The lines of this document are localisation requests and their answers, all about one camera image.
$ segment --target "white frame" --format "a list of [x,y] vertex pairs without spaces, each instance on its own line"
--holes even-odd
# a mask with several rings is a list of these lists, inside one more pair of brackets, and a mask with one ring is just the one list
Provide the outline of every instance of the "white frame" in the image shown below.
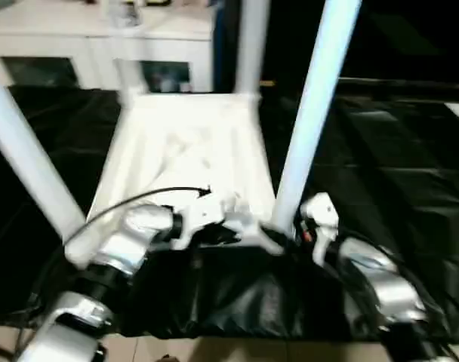
[[[300,201],[303,186],[307,180],[308,172],[310,170],[313,155],[315,153],[320,133],[322,131],[325,119],[328,113],[328,107],[334,93],[334,89],[338,80],[340,69],[343,64],[347,52],[347,46],[353,32],[353,27],[362,0],[326,0],[322,20],[317,35],[316,45],[314,47],[312,61],[310,64],[309,72],[303,89],[303,96],[300,102],[300,108],[297,114],[297,121],[294,127],[294,132],[291,138],[291,145],[288,149],[288,157],[285,162],[285,169],[283,171],[282,181],[279,187],[276,205],[273,211],[273,224],[278,229],[284,232],[291,231],[291,221]],[[268,0],[245,0],[243,7],[242,17],[242,39],[240,39],[240,49],[244,50],[248,47],[255,47],[260,51],[251,51],[246,55],[239,55],[239,63],[237,69],[237,79],[239,82],[239,94],[233,97],[240,97],[241,101],[254,102],[258,90],[258,77],[255,74],[260,74],[261,71],[261,58],[263,57],[263,44],[265,42],[266,33],[266,19],[269,2]],[[35,55],[39,51],[30,49],[31,47],[40,46],[36,37],[26,37],[25,42],[18,48],[14,44],[10,44],[9,37],[0,36],[0,49],[2,54],[7,55],[26,55],[29,50]],[[181,41],[176,44],[181,45],[178,47],[170,47],[167,49],[159,48],[157,40],[152,40],[150,43],[152,48],[149,50],[143,46],[142,41],[151,41],[151,39],[119,39],[122,46],[118,48],[116,43],[117,38],[114,38],[113,44],[109,44],[109,49],[112,49],[112,54],[116,57],[125,55],[125,59],[131,60],[164,60],[164,61],[187,61],[187,48],[188,41]],[[84,52],[82,40],[72,39],[63,46],[58,44],[56,38],[52,40],[52,49],[47,50],[45,43],[44,49],[49,54],[48,56],[67,57],[72,55],[78,64],[76,71],[79,74],[84,72],[80,68],[80,62],[90,68],[89,56],[80,55],[80,51]],[[103,43],[95,44],[96,52],[99,56],[106,55],[102,53],[101,49],[107,48]],[[197,51],[191,50],[196,58]],[[110,67],[105,63],[100,67],[101,75],[110,70]],[[208,64],[206,71],[211,69],[211,64]],[[96,83],[96,75],[86,81],[83,85],[93,86],[91,82]],[[1,83],[5,84],[6,78],[3,78]],[[209,79],[198,79],[196,84],[201,87],[207,87],[210,84]],[[450,108],[459,115],[459,107],[448,105]],[[254,112],[255,116],[248,117],[249,120],[257,120],[257,102],[254,106],[249,108],[249,112]],[[257,131],[257,124],[250,124],[249,129]],[[252,130],[248,132],[247,136],[251,134],[256,135],[257,132]],[[264,148],[261,140],[253,137],[251,142],[255,152],[262,151]],[[39,145],[38,140],[31,131],[29,125],[21,114],[17,105],[11,100],[9,94],[0,86],[0,149],[3,155],[10,162],[14,171],[19,176],[25,187],[29,190],[38,206],[43,210],[44,214],[52,224],[52,226],[59,232],[62,239],[65,239],[69,233],[78,225],[83,223],[83,215],[73,200],[71,194],[67,191],[65,184],[58,176],[53,164],[45,154],[42,147]],[[260,173],[254,175],[254,179],[258,180],[262,176],[264,170],[258,171]],[[80,262],[82,259],[88,258],[89,249],[84,245],[89,244],[85,241],[78,243],[80,247],[72,248],[73,253],[69,252],[67,255],[73,262],[79,261],[79,266],[84,266]]]
[[[69,58],[80,88],[99,88],[100,80],[94,66],[87,39],[77,36],[0,35],[0,57]],[[0,59],[0,84],[14,83]]]

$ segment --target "black fabric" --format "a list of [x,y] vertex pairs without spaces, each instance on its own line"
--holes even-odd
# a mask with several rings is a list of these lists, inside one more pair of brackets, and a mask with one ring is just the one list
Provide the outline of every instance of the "black fabric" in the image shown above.
[[[86,211],[119,114],[116,95],[12,91]],[[296,108],[296,99],[263,95],[260,120],[275,188]],[[0,190],[0,324],[17,325],[17,314],[6,313],[23,307],[60,241],[1,156]],[[445,308],[451,340],[459,342],[459,313],[444,295],[459,305],[459,120],[443,105],[336,101],[305,194],[318,191],[330,193],[345,227],[405,259]],[[122,316],[126,336],[370,337],[351,335],[342,288],[301,254],[164,252],[149,258],[140,277],[143,287]],[[54,276],[48,289],[62,280]]]
[[[12,95],[84,212],[109,148],[119,105],[105,91],[13,87]],[[60,239],[0,154],[0,324],[17,324],[30,287]],[[55,275],[71,268],[61,261]],[[60,281],[48,289],[56,290]]]
[[[295,99],[263,97],[276,189]],[[304,195],[327,191],[347,229],[400,254],[445,308],[459,340],[459,119],[440,104],[334,102]]]

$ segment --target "table surface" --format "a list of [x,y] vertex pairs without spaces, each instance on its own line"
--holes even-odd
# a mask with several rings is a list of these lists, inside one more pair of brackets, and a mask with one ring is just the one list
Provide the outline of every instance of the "table surface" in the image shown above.
[[[145,7],[141,38],[211,40],[213,8]],[[114,32],[100,5],[73,0],[20,0],[0,10],[0,35],[108,36]]]

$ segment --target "black cable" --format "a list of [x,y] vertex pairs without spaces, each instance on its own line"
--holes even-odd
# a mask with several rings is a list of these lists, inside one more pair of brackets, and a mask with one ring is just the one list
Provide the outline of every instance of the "black cable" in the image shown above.
[[24,330],[26,329],[29,319],[30,319],[30,314],[32,312],[32,308],[35,303],[39,300],[40,292],[42,291],[43,283],[45,282],[45,278],[47,275],[49,275],[51,269],[54,267],[54,265],[59,261],[59,259],[64,255],[65,248],[67,245],[75,240],[82,232],[85,231],[86,228],[88,228],[90,225],[92,225],[94,222],[98,221],[100,218],[104,217],[108,213],[114,211],[115,209],[130,204],[131,202],[134,202],[140,198],[144,198],[147,196],[155,195],[155,194],[161,194],[163,192],[174,192],[174,191],[197,191],[199,192],[199,197],[204,196],[208,193],[211,193],[210,189],[201,189],[199,187],[184,187],[184,186],[178,186],[178,187],[166,187],[163,189],[156,189],[156,190],[151,190],[148,192],[143,192],[139,195],[135,195],[131,198],[127,198],[123,201],[120,201],[117,204],[112,205],[111,207],[106,208],[103,211],[100,211],[96,216],[90,218],[84,225],[80,226],[77,230],[75,230],[67,239],[65,243],[61,243],[58,248],[52,253],[50,259],[44,264],[39,277],[34,281],[32,285],[32,290],[30,292],[30,296],[26,302],[26,312],[23,313],[22,320],[20,321],[20,330],[18,332],[17,336],[17,342],[15,345],[15,352],[14,356],[15,358],[18,357],[18,354],[21,352],[23,349],[24,345],[22,343],[23,341],[23,333]]

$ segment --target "white metal pole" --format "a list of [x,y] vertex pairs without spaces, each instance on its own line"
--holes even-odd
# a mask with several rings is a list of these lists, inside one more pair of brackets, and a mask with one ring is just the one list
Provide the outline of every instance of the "white metal pole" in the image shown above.
[[272,214],[272,224],[284,232],[292,230],[361,3],[325,2]]
[[235,93],[257,94],[265,54],[270,0],[243,0]]
[[63,241],[85,223],[83,212],[32,128],[1,85],[0,151]]

